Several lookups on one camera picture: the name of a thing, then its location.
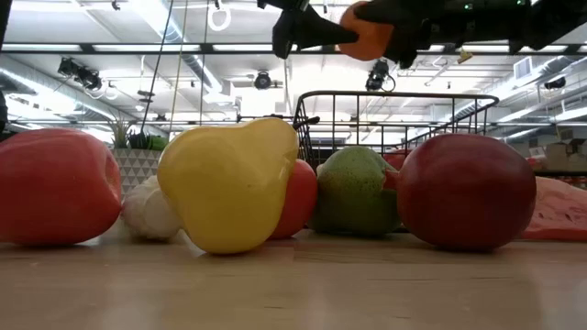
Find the planter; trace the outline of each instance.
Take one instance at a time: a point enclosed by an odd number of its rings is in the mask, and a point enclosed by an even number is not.
[[[112,153],[120,169],[122,193],[126,195],[130,190],[157,174],[157,166],[162,152],[117,148],[113,149]]]

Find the cardboard box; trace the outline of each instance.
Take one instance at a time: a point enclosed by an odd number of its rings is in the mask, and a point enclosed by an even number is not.
[[[568,143],[532,148],[530,154],[535,157],[544,152],[545,167],[549,171],[587,171],[586,151],[585,139],[575,138]]]

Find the potted plant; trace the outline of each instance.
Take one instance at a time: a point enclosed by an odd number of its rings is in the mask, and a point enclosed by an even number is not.
[[[120,169],[122,193],[126,194],[137,185],[157,174],[159,158],[167,140],[145,133],[135,133],[132,127],[136,120],[127,121],[120,113],[114,119],[107,118],[114,132],[113,154]]]

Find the garlic bulb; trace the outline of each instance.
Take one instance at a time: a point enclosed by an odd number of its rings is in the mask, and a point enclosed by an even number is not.
[[[167,240],[181,228],[181,222],[163,195],[157,176],[152,176],[127,194],[122,219],[135,237]]]

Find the wire basket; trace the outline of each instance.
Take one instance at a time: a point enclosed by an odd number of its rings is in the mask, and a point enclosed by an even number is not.
[[[306,112],[305,102],[312,97],[318,96],[329,96],[332,99],[332,121],[331,122],[320,122],[321,126],[331,126],[332,141],[330,146],[327,146],[327,151],[323,148],[326,147],[322,143],[313,142],[311,137],[311,125],[302,124],[307,121],[308,115]],[[355,120],[351,122],[337,122],[337,97],[340,96],[353,96],[356,98],[356,116]],[[428,123],[404,123],[404,122],[361,122],[360,121],[360,98],[362,96],[370,97],[407,97],[407,98],[433,98],[433,99],[445,99],[450,100],[451,103],[451,117],[448,122],[428,122]],[[471,100],[473,106],[469,111],[457,111],[456,102],[457,100]],[[295,110],[295,116],[293,123],[298,124],[298,136],[300,138],[300,151],[298,157],[302,160],[307,161],[313,168],[316,168],[320,163],[325,161],[330,155],[336,152],[338,149],[342,149],[346,146],[362,145],[378,150],[382,156],[386,153],[392,153],[397,149],[407,150],[415,148],[418,144],[426,141],[427,139],[434,137],[438,134],[445,133],[469,133],[469,134],[486,134],[488,131],[487,113],[490,108],[497,105],[499,99],[492,95],[480,95],[480,94],[454,94],[454,93],[381,93],[381,92],[343,92],[343,91],[314,91],[304,93],[300,95],[297,107]],[[356,129],[356,141],[355,143],[349,143],[348,141],[337,141],[335,139],[335,132],[338,126],[353,127]],[[370,127],[373,130],[381,131],[381,143],[380,144],[361,144],[360,143],[360,131],[364,127]],[[384,133],[386,129],[397,130],[398,127],[404,131],[404,138],[401,143],[385,144]],[[409,137],[408,133],[410,128],[422,128],[424,133],[421,133],[415,137]]]

